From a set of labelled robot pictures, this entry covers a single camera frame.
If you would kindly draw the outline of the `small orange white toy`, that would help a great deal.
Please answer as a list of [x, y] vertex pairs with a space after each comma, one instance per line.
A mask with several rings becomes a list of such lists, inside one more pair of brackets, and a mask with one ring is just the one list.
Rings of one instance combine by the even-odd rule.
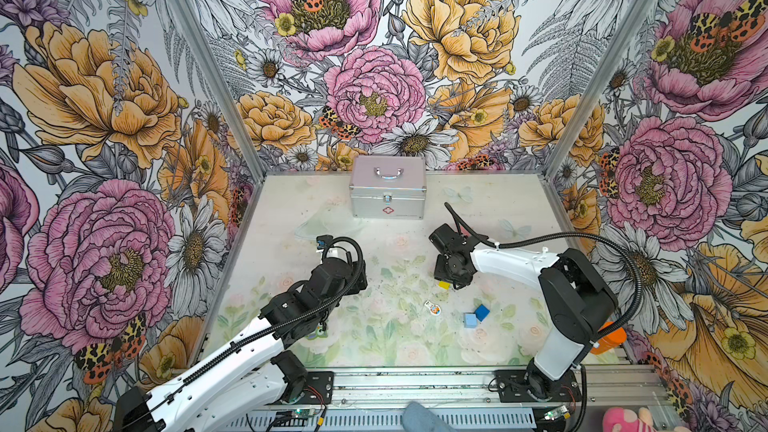
[[442, 312], [442, 309], [441, 309], [441, 307], [438, 304], [433, 303], [433, 302], [431, 302], [429, 300], [424, 302], [424, 307], [433, 316], [439, 316], [441, 314], [441, 312]]

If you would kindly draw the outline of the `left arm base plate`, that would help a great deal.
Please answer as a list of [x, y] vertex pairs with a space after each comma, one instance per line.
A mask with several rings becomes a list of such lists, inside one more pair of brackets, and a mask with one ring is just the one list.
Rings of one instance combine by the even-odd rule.
[[296, 405], [328, 406], [332, 403], [335, 373], [309, 371]]

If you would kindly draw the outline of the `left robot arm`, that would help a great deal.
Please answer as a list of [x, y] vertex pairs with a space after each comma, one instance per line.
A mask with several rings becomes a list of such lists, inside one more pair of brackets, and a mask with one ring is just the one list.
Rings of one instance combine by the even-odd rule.
[[308, 280], [274, 296], [211, 355], [149, 392], [126, 392], [114, 430], [216, 431], [254, 407], [294, 400], [307, 371], [291, 346], [326, 327], [341, 299], [366, 286], [362, 258], [323, 257]]

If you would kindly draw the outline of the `pink plush toy right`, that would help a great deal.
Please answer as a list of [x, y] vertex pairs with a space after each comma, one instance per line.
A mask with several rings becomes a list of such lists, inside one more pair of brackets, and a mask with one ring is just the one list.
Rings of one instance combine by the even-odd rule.
[[688, 427], [657, 428], [648, 408], [641, 407], [637, 411], [613, 407], [605, 412], [602, 418], [603, 432], [691, 432]]

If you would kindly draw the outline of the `light blue wood cube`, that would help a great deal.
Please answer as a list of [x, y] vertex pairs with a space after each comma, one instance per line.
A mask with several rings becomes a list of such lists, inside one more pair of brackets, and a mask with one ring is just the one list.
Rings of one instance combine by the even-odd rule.
[[474, 313], [464, 313], [463, 314], [463, 324], [464, 327], [467, 329], [474, 329], [478, 326], [478, 318]]

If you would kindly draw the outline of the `silver first aid case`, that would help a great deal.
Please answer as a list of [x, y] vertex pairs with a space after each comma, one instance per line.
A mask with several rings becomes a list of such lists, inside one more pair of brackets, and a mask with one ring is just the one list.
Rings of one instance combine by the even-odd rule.
[[354, 217], [421, 220], [427, 196], [421, 157], [358, 156], [349, 183]]

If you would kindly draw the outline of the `orange pill bottle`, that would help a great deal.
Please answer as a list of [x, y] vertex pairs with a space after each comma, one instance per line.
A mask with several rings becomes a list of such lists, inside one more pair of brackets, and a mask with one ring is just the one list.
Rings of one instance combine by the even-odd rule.
[[627, 333], [623, 327], [620, 327], [597, 340], [590, 353], [593, 355], [601, 355], [623, 345], [626, 340]]

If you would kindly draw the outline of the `aluminium front rail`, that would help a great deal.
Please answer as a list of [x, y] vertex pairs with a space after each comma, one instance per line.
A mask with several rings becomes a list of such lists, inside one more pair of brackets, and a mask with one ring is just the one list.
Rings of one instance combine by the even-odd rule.
[[648, 408], [654, 424], [682, 421], [647, 366], [587, 366], [575, 377], [579, 402], [502, 403], [488, 390], [495, 367], [342, 368], [328, 406], [261, 405], [216, 431], [401, 431], [402, 414], [417, 402], [456, 431], [598, 431], [613, 407]]

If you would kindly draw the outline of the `dark blue wood cube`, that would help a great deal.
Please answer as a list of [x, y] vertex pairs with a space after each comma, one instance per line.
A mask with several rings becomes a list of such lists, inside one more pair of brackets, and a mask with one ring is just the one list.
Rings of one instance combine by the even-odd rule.
[[485, 305], [479, 305], [474, 311], [474, 315], [479, 322], [485, 320], [490, 314], [490, 310]]

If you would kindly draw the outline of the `grey blue cloth object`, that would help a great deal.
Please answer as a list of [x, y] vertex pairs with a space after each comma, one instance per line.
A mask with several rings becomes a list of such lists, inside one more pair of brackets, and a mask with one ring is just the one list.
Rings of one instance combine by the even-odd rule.
[[402, 428], [406, 432], [452, 432], [435, 413], [417, 402], [410, 402], [402, 414]]

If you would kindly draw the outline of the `clear glass bowl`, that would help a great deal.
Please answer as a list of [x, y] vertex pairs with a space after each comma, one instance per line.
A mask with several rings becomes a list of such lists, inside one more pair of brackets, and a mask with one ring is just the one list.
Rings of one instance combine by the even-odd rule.
[[318, 250], [318, 237], [355, 237], [364, 227], [364, 220], [356, 218], [349, 208], [344, 206], [324, 207], [296, 227], [294, 237], [297, 240], [308, 242]]

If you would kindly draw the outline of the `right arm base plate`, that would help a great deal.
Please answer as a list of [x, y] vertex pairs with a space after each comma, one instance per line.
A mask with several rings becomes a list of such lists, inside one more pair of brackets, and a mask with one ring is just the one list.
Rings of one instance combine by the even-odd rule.
[[521, 368], [496, 370], [488, 390], [497, 393], [502, 403], [575, 403], [582, 398], [581, 387], [572, 371], [553, 380], [542, 373], [530, 373]]

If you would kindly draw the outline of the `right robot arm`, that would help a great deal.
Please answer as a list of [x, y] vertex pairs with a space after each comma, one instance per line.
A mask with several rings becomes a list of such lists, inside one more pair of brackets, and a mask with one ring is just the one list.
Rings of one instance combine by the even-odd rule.
[[553, 399], [567, 373], [621, 327], [611, 320], [618, 310], [617, 296], [578, 249], [532, 251], [447, 224], [435, 229], [429, 241], [438, 252], [434, 269], [438, 281], [462, 289], [483, 273], [541, 292], [553, 328], [518, 380], [535, 400]]

